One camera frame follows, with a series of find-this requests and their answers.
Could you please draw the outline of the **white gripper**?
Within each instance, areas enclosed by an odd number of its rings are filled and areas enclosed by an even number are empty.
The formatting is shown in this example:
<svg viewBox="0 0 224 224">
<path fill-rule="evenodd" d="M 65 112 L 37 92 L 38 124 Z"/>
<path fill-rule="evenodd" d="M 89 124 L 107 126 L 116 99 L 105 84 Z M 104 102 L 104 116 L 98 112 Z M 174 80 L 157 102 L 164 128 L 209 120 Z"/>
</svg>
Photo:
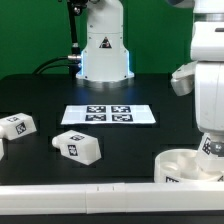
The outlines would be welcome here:
<svg viewBox="0 0 224 224">
<path fill-rule="evenodd" d="M 193 9 L 192 62 L 172 74 L 178 96 L 195 89 L 196 121 L 201 132 L 224 135 L 224 0 L 170 0 Z"/>
</svg>

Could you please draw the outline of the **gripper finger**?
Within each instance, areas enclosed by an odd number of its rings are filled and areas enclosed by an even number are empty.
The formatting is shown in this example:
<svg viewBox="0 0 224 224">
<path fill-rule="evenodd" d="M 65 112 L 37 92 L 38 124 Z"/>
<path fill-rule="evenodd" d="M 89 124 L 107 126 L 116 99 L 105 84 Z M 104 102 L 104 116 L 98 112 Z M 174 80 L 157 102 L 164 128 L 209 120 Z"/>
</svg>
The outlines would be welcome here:
<svg viewBox="0 0 224 224">
<path fill-rule="evenodd" d="M 224 143 L 222 142 L 211 142 L 211 153 L 218 157 L 224 157 Z"/>
</svg>

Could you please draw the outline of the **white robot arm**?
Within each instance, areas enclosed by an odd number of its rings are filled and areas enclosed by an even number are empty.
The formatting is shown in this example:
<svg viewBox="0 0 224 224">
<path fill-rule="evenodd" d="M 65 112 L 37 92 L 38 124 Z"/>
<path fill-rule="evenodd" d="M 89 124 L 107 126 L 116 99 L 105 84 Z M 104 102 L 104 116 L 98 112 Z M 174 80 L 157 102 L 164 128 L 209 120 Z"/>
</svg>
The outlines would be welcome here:
<svg viewBox="0 0 224 224">
<path fill-rule="evenodd" d="M 195 93 L 199 130 L 210 138 L 210 152 L 224 156 L 224 0 L 165 0 L 194 14 L 191 62 L 172 74 L 179 96 Z M 81 53 L 83 83 L 120 84 L 134 77 L 123 45 L 123 6 L 119 0 L 87 0 L 87 44 Z"/>
</svg>

